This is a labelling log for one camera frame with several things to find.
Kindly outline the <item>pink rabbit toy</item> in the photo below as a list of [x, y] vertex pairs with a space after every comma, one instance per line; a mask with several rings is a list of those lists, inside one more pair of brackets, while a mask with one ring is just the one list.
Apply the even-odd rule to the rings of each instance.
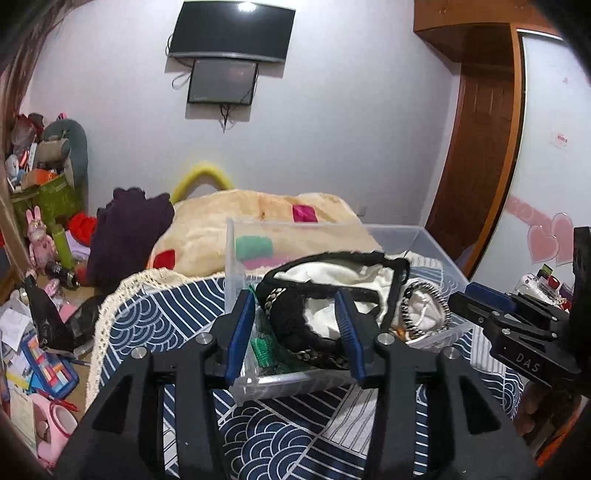
[[54, 240], [47, 233], [47, 226], [38, 206], [26, 210], [26, 221], [31, 264], [38, 273], [44, 273], [47, 264], [57, 259]]

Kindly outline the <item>blue white patterned tablecloth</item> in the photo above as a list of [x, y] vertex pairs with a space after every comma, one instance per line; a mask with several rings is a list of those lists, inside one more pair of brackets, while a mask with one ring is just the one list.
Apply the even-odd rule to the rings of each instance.
[[[135, 347], [177, 348], [211, 327], [228, 293], [224, 276], [190, 278], [145, 270], [102, 304], [87, 381], [87, 398]], [[230, 474], [235, 479], [359, 479], [370, 446], [377, 396], [354, 385], [329, 386], [266, 399], [213, 394]]]

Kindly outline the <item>green knitted glove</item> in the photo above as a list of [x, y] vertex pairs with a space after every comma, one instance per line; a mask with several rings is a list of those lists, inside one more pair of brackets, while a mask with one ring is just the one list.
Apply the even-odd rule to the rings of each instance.
[[266, 318], [259, 299], [256, 301], [256, 317], [254, 318], [250, 347], [256, 358], [259, 376], [270, 376], [304, 371], [305, 365], [294, 354], [280, 346], [273, 333], [273, 328]]

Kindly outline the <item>small wall monitor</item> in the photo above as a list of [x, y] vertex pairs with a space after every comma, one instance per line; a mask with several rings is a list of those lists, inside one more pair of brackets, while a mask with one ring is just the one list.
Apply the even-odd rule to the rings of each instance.
[[236, 59], [197, 59], [187, 92], [188, 104], [249, 106], [259, 64]]

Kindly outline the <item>wooden overhead cabinet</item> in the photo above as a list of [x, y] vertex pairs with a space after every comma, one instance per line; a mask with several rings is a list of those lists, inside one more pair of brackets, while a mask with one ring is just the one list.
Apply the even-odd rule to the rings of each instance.
[[451, 61], [512, 67], [512, 29], [557, 35], [531, 1], [417, 0], [414, 32]]

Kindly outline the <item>red cloth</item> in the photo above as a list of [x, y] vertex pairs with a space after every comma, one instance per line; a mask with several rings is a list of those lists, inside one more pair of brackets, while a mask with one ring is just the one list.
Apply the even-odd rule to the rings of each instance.
[[92, 237], [97, 227], [97, 218], [88, 216], [84, 212], [76, 213], [68, 222], [68, 229], [72, 237], [81, 245], [90, 247]]

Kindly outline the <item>white sliding wardrobe door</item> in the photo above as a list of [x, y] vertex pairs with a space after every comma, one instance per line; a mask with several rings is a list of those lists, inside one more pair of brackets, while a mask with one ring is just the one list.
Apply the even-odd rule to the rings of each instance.
[[510, 291], [550, 266], [572, 284], [573, 230], [590, 223], [590, 78], [567, 44], [521, 30], [525, 103], [508, 196], [474, 281]]

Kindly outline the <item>yellow curved tube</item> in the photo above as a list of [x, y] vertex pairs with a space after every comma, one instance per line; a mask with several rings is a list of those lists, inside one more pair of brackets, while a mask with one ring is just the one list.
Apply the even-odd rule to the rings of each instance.
[[235, 184], [231, 181], [221, 167], [214, 163], [199, 162], [181, 178], [170, 194], [170, 202], [176, 204], [188, 198], [196, 187], [208, 184], [217, 191], [235, 189]]

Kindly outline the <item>green cardboard box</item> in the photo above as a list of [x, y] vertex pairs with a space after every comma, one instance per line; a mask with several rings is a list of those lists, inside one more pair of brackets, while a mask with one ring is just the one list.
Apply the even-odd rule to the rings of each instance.
[[27, 233], [26, 211], [33, 210], [35, 206], [39, 207], [42, 220], [47, 226], [55, 223], [66, 225], [71, 217], [83, 210], [81, 191], [70, 186], [64, 175], [44, 185], [14, 193], [11, 201], [23, 236]]

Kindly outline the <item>large wall television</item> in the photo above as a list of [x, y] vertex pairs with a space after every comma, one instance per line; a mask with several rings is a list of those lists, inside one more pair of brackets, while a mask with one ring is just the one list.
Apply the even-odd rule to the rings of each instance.
[[168, 55], [283, 63], [295, 15], [294, 10], [252, 2], [187, 1]]

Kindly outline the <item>colourful pencil case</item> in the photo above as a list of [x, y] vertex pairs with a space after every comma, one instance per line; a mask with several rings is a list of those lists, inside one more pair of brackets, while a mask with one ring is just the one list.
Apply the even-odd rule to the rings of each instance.
[[34, 332], [23, 337], [20, 347], [32, 371], [30, 392], [40, 390], [62, 400], [78, 385], [79, 377], [70, 363], [43, 350]]

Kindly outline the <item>brown wooden door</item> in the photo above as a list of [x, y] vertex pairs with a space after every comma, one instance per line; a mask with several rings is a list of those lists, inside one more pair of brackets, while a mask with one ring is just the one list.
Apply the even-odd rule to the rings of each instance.
[[505, 163], [513, 115], [511, 67], [464, 64], [452, 136], [426, 228], [466, 277]]

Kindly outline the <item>beige patchwork blanket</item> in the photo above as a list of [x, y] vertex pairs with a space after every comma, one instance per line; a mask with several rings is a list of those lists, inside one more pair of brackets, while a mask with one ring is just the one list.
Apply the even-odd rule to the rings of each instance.
[[226, 247], [242, 237], [247, 240], [238, 251], [250, 259], [284, 261], [328, 251], [381, 248], [338, 196], [228, 190], [177, 203], [172, 223], [156, 241], [148, 266], [187, 277], [222, 272]]

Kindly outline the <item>brown striped curtain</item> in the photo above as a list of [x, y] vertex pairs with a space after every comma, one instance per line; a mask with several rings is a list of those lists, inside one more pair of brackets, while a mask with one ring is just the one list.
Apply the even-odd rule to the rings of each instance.
[[1, 2], [1, 152], [20, 112], [32, 74], [49, 34], [81, 0]]

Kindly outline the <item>black white fabric bag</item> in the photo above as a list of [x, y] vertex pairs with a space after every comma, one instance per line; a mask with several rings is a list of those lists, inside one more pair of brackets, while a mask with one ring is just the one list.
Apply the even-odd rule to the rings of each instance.
[[325, 252], [270, 270], [257, 284], [256, 297], [280, 346], [301, 363], [346, 370], [335, 295], [351, 295], [365, 318], [390, 333], [410, 270], [408, 259], [381, 251]]

